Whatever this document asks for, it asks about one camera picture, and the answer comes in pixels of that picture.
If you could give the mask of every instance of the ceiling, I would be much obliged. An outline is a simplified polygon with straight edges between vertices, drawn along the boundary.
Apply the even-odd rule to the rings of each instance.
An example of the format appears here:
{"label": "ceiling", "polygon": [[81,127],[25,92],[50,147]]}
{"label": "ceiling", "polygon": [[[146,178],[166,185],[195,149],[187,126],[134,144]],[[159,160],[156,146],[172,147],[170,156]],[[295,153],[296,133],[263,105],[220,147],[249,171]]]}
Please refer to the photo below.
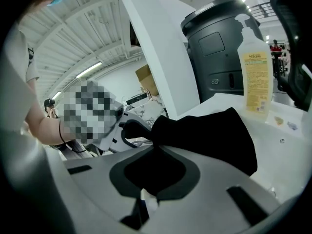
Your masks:
{"label": "ceiling", "polygon": [[25,16],[19,28],[35,50],[40,102],[99,61],[102,65],[82,79],[137,60],[142,50],[131,47],[129,25],[120,0],[64,0]]}

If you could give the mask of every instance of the yellow label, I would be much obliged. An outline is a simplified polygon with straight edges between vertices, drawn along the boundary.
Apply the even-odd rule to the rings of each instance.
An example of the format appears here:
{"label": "yellow label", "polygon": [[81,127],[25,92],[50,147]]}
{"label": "yellow label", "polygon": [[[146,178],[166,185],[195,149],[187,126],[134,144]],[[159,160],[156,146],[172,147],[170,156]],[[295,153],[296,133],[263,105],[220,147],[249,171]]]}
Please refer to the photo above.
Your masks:
{"label": "yellow label", "polygon": [[247,110],[264,113],[269,93],[269,69],[266,52],[243,55],[247,73]]}

